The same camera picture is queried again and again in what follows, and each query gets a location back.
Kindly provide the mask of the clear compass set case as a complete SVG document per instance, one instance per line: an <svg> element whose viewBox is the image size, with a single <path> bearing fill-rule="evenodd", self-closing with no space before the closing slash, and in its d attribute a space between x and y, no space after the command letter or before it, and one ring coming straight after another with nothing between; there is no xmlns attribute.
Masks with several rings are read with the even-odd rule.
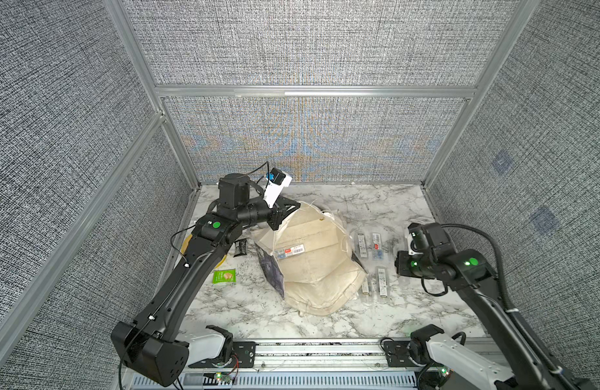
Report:
<svg viewBox="0 0 600 390"><path fill-rule="evenodd" d="M359 232L357 234L357 242L358 242L358 257L368 258L367 240L366 240L366 236L363 233Z"/></svg>

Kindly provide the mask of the beige canvas tote bag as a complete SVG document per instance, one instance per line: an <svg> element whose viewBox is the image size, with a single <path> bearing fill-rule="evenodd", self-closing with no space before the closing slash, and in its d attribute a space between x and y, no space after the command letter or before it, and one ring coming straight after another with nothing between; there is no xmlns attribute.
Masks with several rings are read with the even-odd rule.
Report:
<svg viewBox="0 0 600 390"><path fill-rule="evenodd" d="M252 232L259 265L283 300L304 314L327 316L343 307L367 277L338 214L301 202L277 231ZM303 244L302 254L277 260L274 252Z"/></svg>

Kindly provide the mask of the clear compass case red label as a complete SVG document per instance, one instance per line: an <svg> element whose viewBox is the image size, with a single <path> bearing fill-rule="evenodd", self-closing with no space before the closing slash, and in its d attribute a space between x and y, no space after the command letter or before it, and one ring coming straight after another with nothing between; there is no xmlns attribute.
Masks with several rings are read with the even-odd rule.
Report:
<svg viewBox="0 0 600 390"><path fill-rule="evenodd" d="M381 261L384 259L384 250L381 239L381 234L373 232L371 234L371 240L373 245L373 258L375 261Z"/></svg>

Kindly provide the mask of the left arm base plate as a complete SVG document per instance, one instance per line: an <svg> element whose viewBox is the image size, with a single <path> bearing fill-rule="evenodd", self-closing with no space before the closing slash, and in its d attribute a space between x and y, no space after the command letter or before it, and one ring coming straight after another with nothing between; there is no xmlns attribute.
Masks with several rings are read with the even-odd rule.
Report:
<svg viewBox="0 0 600 390"><path fill-rule="evenodd" d="M236 366L253 368L257 345L253 341L233 341L233 343L223 346L221 352L214 358L192 362L187 367L223 370L230 370Z"/></svg>

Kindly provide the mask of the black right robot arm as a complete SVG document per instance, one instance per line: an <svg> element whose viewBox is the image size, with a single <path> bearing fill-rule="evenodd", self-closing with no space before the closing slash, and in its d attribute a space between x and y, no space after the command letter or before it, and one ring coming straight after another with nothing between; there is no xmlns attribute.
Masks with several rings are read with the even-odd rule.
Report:
<svg viewBox="0 0 600 390"><path fill-rule="evenodd" d="M438 280L470 307L505 357L501 365L470 350L435 325L410 335L410 360L422 367L417 376L427 386L426 371L433 365L453 371L478 389L593 389L591 380L571 373L544 346L512 303L506 287L498 243L480 229L465 230L485 238L493 249L491 265L477 250L458 250L447 232L451 224L408 227L410 251L397 255L399 276L421 282Z"/></svg>

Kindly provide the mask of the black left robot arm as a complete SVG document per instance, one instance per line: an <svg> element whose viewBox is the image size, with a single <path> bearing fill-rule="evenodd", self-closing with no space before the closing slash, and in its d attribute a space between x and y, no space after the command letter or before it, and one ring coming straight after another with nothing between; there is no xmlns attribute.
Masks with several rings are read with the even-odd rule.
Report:
<svg viewBox="0 0 600 390"><path fill-rule="evenodd" d="M168 387L194 362L225 363L231 358L232 336L222 328L209 326L208 333L194 343L176 337L192 300L244 230L265 223L276 231L299 210L299 202L281 194L293 180L290 174L272 168L266 178L264 186L247 174L220 178L218 198L188 228L192 237L162 287L134 320L114 326L111 341L120 368L128 367Z"/></svg>

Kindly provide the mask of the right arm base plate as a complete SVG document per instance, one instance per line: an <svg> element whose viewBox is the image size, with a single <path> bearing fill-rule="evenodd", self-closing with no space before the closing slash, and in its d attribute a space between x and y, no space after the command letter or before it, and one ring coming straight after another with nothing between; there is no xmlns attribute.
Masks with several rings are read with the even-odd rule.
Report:
<svg viewBox="0 0 600 390"><path fill-rule="evenodd" d="M413 346L410 346L408 340L396 341L393 338L384 337L380 339L379 347L384 353L389 368L423 368L430 364L437 370L451 371L449 367L432 360L427 348L421 346L417 341L413 341Z"/></svg>

